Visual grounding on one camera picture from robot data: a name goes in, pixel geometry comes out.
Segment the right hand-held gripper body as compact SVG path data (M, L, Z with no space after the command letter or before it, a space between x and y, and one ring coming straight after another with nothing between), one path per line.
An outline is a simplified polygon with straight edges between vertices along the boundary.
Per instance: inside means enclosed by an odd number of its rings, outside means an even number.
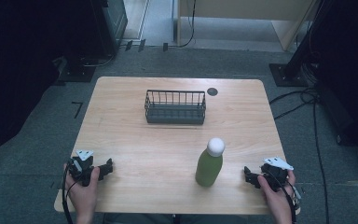
M266 158L261 166L263 176L273 190L277 190L285 184L289 170L293 171L294 167L280 157Z

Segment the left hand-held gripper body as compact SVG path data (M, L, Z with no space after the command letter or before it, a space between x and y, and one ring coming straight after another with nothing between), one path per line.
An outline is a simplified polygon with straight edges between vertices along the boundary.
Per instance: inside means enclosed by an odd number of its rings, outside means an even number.
M83 187L90 184L90 176L93 170L93 151L78 150L76 155L69 161L69 173L76 182Z

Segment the person's right hand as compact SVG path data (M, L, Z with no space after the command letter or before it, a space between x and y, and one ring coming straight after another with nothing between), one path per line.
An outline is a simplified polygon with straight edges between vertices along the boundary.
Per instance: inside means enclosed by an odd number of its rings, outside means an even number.
M268 209L273 217L292 217L291 205L287 200L287 195L293 197L294 191L292 186L296 183L296 177L294 172L289 170L288 183L284 186L284 189L274 191L270 188L268 181L262 175L258 176L258 182L263 192L263 197L268 205Z

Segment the person's left hand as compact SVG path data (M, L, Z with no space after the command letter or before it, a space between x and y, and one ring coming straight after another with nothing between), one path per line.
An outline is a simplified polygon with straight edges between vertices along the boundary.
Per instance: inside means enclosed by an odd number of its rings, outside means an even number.
M76 214L94 215L97 204L97 186L100 170L95 167L90 176L90 182L87 187L83 187L75 182L75 180L67 175L65 177L65 186L71 187L69 190L69 198L76 210Z

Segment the green bottle with white cap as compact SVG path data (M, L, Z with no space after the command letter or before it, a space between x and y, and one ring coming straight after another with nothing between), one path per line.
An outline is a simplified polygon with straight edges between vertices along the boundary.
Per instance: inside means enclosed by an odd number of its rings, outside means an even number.
M195 179L203 187L214 184L223 165L225 142L218 137L209 140L207 147L200 154Z

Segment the black stand with base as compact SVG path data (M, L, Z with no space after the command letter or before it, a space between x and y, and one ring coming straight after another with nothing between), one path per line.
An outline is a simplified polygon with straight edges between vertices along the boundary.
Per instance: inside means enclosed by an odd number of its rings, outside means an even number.
M97 67L115 59L128 19L124 0L66 0L65 66L59 82L90 82Z

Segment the black metal stand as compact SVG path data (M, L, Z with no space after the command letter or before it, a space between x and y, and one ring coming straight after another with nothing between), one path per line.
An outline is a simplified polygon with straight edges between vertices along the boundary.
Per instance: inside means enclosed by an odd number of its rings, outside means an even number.
M308 81L302 74L301 67L307 58L318 57L320 55L320 53L312 46L312 38L323 25L324 18L329 13L330 8L335 1L336 0L321 0L312 25L289 63L270 63L268 65L277 87L308 86Z

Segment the light wooden partition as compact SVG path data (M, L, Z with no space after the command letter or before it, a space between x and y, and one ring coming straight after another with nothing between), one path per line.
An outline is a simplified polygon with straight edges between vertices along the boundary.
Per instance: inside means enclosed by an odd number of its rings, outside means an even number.
M181 44L181 19L191 17L271 21L283 50L288 50L301 25L319 0L172 0L173 27Z

